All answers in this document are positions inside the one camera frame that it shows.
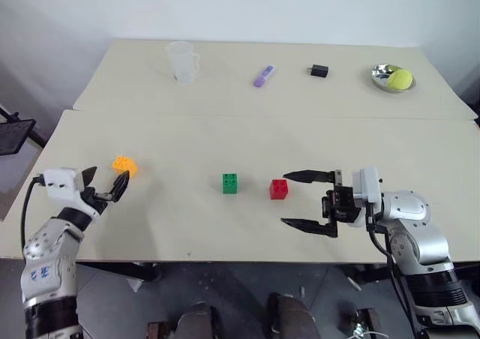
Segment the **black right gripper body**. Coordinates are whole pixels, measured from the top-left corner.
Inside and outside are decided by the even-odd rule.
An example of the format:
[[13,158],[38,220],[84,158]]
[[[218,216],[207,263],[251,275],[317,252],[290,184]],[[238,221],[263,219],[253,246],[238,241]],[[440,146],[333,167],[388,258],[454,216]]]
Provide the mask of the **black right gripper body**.
[[322,198],[322,217],[329,223],[338,221],[352,224],[359,217],[360,208],[356,207],[353,198],[353,189],[343,186],[342,172],[336,169],[331,172],[333,189],[328,190]]

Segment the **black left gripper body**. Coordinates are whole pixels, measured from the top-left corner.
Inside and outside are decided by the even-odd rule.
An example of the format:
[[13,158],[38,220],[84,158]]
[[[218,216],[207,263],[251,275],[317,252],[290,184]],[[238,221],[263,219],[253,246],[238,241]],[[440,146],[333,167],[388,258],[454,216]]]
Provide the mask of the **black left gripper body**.
[[82,208],[80,211],[87,216],[101,216],[113,200],[111,193],[97,193],[93,187],[87,187],[81,194]]

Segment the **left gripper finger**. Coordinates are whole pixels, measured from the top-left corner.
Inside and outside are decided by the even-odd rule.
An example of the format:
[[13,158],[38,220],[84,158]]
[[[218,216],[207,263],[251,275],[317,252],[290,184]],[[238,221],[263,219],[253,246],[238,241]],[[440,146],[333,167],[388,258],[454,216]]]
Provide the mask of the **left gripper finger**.
[[126,191],[129,181],[130,181],[129,170],[126,170],[122,174],[118,175],[115,181],[113,182],[111,191],[108,193],[108,200],[110,202],[117,203],[123,196],[124,192]]
[[84,169],[81,174],[82,174],[82,181],[85,187],[88,187],[89,184],[92,182],[93,178],[95,177],[97,167],[96,166],[91,166],[87,169]]

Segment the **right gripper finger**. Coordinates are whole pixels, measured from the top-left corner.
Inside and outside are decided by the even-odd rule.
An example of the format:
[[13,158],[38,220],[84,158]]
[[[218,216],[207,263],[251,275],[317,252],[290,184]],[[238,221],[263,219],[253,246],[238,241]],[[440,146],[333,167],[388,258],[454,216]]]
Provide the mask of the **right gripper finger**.
[[300,230],[304,233],[316,234],[321,236],[328,236],[329,238],[338,237],[338,227],[335,222],[328,222],[320,224],[315,220],[295,219],[295,218],[281,218],[286,225]]
[[301,183],[313,183],[313,182],[322,182],[322,183],[335,183],[335,171],[324,172],[317,171],[312,169],[305,169],[300,171],[288,172],[283,174],[284,179],[288,179],[294,182]]

